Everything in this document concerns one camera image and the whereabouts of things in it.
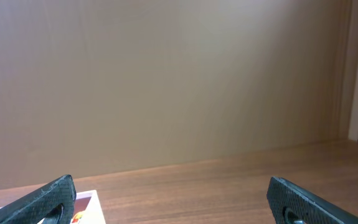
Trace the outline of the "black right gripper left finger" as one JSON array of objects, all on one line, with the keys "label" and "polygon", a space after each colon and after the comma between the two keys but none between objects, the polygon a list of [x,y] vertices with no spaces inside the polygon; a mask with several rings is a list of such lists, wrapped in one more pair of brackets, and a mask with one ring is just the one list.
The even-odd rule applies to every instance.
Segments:
[{"label": "black right gripper left finger", "polygon": [[71,175],[63,175],[0,208],[0,224],[70,223],[77,193]]}]

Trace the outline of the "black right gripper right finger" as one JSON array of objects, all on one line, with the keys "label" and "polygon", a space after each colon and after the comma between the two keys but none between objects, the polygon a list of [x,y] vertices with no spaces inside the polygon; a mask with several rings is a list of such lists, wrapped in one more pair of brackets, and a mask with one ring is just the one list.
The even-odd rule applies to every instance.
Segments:
[{"label": "black right gripper right finger", "polygon": [[282,178],[272,177],[266,194],[280,224],[358,224],[358,217]]}]

